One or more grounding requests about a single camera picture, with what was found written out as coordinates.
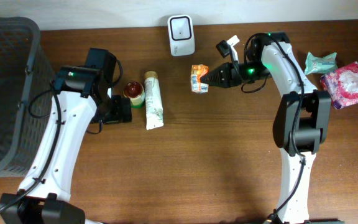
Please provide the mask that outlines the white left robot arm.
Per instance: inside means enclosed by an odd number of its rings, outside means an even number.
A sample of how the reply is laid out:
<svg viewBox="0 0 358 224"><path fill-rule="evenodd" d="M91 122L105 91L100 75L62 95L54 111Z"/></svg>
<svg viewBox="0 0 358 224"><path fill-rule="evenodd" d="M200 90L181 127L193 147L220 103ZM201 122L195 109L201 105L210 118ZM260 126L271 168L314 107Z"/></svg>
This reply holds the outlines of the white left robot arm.
<svg viewBox="0 0 358 224"><path fill-rule="evenodd" d="M50 84L52 107L35 159L16 194L0 198L4 223L90 224L84 210L72 205L71 182L88 126L129 123L129 99L114 95L120 61L105 49L91 48L84 65L64 66Z"/></svg>

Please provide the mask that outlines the teal wipes packet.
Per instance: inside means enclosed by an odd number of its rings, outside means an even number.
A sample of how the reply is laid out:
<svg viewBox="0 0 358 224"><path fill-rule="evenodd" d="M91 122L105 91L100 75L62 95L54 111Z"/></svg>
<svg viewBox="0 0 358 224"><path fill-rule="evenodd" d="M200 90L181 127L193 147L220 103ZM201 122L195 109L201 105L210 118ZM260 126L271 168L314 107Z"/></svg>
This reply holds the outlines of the teal wipes packet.
<svg viewBox="0 0 358 224"><path fill-rule="evenodd" d="M325 57L315 57L311 52L308 52L305 62L306 68L304 74L325 74L335 71L336 69L338 69L336 63L336 56L336 52L331 53Z"/></svg>

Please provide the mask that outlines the red purple tissue pack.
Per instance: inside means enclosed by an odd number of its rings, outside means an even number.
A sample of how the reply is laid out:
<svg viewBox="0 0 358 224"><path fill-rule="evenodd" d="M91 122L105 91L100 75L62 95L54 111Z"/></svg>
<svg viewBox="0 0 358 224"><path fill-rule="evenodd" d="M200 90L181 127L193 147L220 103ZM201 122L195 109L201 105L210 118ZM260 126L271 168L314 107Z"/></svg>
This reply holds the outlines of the red purple tissue pack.
<svg viewBox="0 0 358 224"><path fill-rule="evenodd" d="M321 84L330 94L335 109L358 104L358 62L324 74Z"/></svg>

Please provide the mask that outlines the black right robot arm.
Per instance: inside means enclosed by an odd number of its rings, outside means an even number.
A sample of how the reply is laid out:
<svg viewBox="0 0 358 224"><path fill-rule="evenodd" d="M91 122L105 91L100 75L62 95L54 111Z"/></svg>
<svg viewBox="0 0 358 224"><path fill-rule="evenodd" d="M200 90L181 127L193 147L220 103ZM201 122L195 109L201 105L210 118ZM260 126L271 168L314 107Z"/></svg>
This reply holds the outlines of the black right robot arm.
<svg viewBox="0 0 358 224"><path fill-rule="evenodd" d="M240 63L237 36L216 48L230 62L201 77L210 86L230 88L272 77L281 97L273 122L273 139L282 158L282 179L277 207L266 223L309 223L308 193L313 162L328 131L331 99L312 84L293 54L284 32L250 36Z"/></svg>

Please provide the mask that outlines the small orange box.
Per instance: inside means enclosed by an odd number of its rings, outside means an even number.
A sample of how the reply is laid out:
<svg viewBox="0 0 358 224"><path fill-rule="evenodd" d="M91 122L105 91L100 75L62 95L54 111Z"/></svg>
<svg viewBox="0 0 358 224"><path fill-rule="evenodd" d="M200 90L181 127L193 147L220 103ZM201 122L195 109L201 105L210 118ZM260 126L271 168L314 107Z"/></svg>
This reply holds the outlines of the small orange box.
<svg viewBox="0 0 358 224"><path fill-rule="evenodd" d="M207 93L209 85L202 83L201 78L209 72L209 67L203 64L191 66L191 90L194 93Z"/></svg>

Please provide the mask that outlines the white cream tube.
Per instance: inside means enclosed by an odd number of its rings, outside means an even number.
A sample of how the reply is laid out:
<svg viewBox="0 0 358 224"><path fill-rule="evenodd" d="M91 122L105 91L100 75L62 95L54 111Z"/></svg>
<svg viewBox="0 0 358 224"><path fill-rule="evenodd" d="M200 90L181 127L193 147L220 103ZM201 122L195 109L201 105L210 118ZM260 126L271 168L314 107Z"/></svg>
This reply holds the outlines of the white cream tube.
<svg viewBox="0 0 358 224"><path fill-rule="evenodd" d="M144 74L146 130L163 126L163 106L158 75L155 71Z"/></svg>

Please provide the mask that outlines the green lid jar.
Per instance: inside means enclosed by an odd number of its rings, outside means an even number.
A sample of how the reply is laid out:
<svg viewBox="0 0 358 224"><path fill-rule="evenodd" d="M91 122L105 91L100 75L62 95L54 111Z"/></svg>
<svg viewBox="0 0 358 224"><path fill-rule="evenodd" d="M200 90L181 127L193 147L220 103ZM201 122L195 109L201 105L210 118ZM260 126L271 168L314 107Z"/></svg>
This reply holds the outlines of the green lid jar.
<svg viewBox="0 0 358 224"><path fill-rule="evenodd" d="M130 99L132 108L141 108L145 102L144 87L139 82L129 82L125 85L123 94Z"/></svg>

